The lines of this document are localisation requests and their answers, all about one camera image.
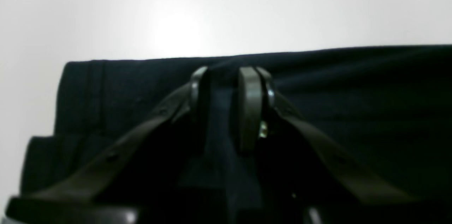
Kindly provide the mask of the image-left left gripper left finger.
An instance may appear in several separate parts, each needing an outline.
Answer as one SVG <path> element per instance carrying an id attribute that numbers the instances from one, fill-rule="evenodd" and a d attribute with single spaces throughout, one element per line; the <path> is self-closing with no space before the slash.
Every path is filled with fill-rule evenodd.
<path id="1" fill-rule="evenodd" d="M 170 139 L 174 125 L 182 123 L 191 127 L 199 119 L 199 108 L 204 101 L 201 92 L 209 83 L 208 67 L 192 73 L 190 81 L 164 98 L 152 110 L 149 118 L 120 137 L 104 152 L 76 171 L 67 179 L 50 188 L 28 196 L 13 197 L 6 210 L 7 224 L 147 224 L 162 219 L 161 204 L 141 205 L 108 203 L 103 197 L 108 193 L 132 196 L 127 189 L 137 189 L 144 178 L 134 178 L 131 170 L 146 144 L 157 153 L 147 153 L 150 163 L 159 157 L 176 153 L 177 160 L 162 171 L 176 171 L 186 153 L 182 143 Z"/>

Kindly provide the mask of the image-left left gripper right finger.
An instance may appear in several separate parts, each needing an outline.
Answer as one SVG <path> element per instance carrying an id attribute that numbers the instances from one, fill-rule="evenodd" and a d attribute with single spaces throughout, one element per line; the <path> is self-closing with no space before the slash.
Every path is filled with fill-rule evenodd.
<path id="1" fill-rule="evenodd" d="M 264 68 L 239 68 L 237 94 L 237 145 L 256 161 L 267 223 L 451 223 L 450 203 L 412 195 L 362 165 L 310 124 Z"/>

